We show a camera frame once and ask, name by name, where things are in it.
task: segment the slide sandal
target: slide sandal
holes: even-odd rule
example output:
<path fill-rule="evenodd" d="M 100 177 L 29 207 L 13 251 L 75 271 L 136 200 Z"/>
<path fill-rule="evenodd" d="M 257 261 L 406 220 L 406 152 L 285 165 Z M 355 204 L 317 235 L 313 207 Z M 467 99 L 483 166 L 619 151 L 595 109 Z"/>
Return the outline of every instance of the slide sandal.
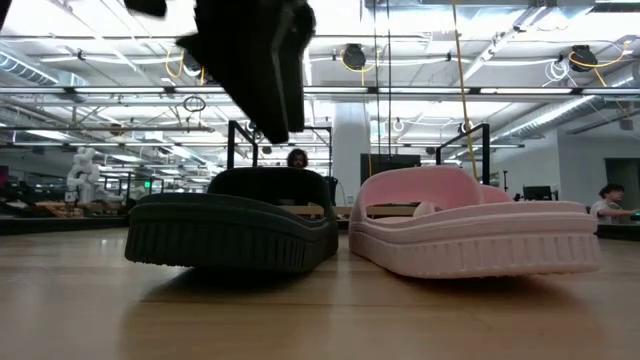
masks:
<path fill-rule="evenodd" d="M 412 218 L 370 219 L 368 206 L 420 201 Z M 590 272 L 599 268 L 596 220 L 571 202 L 516 203 L 464 170 L 387 171 L 360 189 L 352 252 L 400 275 L 471 278 Z"/>
<path fill-rule="evenodd" d="M 281 200 L 324 208 L 305 219 Z M 217 175 L 208 194 L 154 194 L 131 210 L 125 257 L 134 262 L 299 273 L 338 249 L 338 225 L 322 176 L 293 168 Z"/>

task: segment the treaded sole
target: treaded sole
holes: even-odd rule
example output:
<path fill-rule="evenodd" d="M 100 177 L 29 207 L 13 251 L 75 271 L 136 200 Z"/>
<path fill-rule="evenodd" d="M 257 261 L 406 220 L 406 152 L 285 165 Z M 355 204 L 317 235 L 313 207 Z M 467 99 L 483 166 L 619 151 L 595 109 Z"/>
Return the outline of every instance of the treaded sole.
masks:
<path fill-rule="evenodd" d="M 394 273 L 418 278 L 473 278 L 591 272 L 600 268 L 593 234 L 519 234 L 396 245 L 349 235 L 352 252 Z"/>
<path fill-rule="evenodd" d="M 300 273 L 335 254 L 338 237 L 309 242 L 259 227 L 202 221 L 137 221 L 125 257 L 133 262 Z"/>

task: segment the pink slipper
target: pink slipper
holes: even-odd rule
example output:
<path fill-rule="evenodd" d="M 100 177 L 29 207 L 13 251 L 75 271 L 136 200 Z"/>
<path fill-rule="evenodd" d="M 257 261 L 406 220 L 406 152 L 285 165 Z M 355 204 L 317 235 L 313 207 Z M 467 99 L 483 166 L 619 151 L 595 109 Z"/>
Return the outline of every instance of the pink slipper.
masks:
<path fill-rule="evenodd" d="M 376 204 L 423 202 L 412 218 L 369 219 Z M 362 186 L 351 251 L 395 273 L 470 278 L 599 268 L 596 220 L 571 202 L 513 202 L 446 166 L 387 171 Z"/>

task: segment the dark hair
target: dark hair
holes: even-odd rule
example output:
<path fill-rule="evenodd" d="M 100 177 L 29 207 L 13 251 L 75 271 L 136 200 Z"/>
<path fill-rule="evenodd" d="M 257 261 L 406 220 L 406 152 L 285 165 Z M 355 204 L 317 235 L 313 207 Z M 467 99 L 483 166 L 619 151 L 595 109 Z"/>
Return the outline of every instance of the dark hair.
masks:
<path fill-rule="evenodd" d="M 607 184 L 607 186 L 603 187 L 602 190 L 600 190 L 600 197 L 604 199 L 605 195 L 614 191 L 624 192 L 624 186 L 619 184 Z"/>
<path fill-rule="evenodd" d="M 302 149 L 291 150 L 291 152 L 287 156 L 287 166 L 293 167 L 293 162 L 296 160 L 296 157 L 300 155 L 302 155 L 302 159 L 303 159 L 302 164 L 304 165 L 304 167 L 307 167 L 307 165 L 309 165 L 309 159 L 307 158 L 307 153 L 304 152 L 304 150 Z"/>

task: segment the white column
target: white column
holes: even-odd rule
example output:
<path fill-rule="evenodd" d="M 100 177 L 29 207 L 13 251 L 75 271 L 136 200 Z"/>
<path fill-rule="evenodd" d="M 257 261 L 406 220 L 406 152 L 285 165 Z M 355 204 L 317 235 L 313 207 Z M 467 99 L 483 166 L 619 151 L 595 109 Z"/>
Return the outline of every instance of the white column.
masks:
<path fill-rule="evenodd" d="M 368 153 L 369 147 L 369 119 L 364 104 L 337 103 L 333 120 L 333 176 L 342 184 L 336 188 L 338 206 L 351 206 L 355 202 L 360 190 L 360 154 Z"/>

